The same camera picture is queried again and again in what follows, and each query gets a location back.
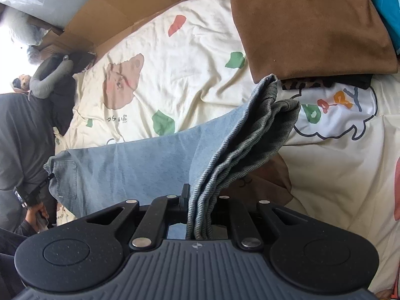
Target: green patch print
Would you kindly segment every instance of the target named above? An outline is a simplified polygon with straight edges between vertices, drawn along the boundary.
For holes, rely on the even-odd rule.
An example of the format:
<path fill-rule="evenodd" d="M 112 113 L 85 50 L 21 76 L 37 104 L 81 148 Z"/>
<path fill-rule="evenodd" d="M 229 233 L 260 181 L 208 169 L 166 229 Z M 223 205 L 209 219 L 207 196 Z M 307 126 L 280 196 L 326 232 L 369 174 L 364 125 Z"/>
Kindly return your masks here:
<path fill-rule="evenodd" d="M 308 105 L 302 103 L 301 107 L 303 107 L 305 116 L 311 124 L 317 124 L 320 121 L 321 111 L 317 105 Z"/>
<path fill-rule="evenodd" d="M 160 110 L 155 112 L 151 119 L 153 120 L 154 131 L 159 136 L 175 133 L 175 121 Z"/>
<path fill-rule="evenodd" d="M 225 64 L 226 68 L 241 69 L 245 66 L 245 57 L 242 52 L 232 52 L 229 61 Z"/>

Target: bed sheet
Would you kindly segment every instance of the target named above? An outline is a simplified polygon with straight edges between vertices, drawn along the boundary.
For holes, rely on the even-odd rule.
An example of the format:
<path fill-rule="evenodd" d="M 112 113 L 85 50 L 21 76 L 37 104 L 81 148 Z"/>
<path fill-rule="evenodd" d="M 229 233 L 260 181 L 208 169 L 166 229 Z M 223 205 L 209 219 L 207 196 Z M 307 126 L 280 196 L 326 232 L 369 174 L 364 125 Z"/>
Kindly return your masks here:
<path fill-rule="evenodd" d="M 242 105 L 255 88 L 229 0 L 187 0 L 75 75 L 76 105 L 56 152 L 186 130 Z M 400 75 L 371 88 L 282 90 L 301 112 L 279 154 L 286 205 L 370 240 L 380 265 L 370 290 L 393 287 L 399 267 Z M 58 224 L 73 218 L 59 207 Z"/>

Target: cardboard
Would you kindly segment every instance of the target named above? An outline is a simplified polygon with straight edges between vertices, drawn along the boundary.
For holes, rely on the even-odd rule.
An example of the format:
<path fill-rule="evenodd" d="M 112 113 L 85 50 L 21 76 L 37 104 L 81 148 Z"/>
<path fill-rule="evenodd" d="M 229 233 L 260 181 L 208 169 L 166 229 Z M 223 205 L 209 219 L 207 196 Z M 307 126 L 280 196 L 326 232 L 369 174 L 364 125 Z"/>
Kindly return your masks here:
<path fill-rule="evenodd" d="M 105 53 L 156 14 L 181 0 L 89 0 L 55 41 L 53 49 Z"/>

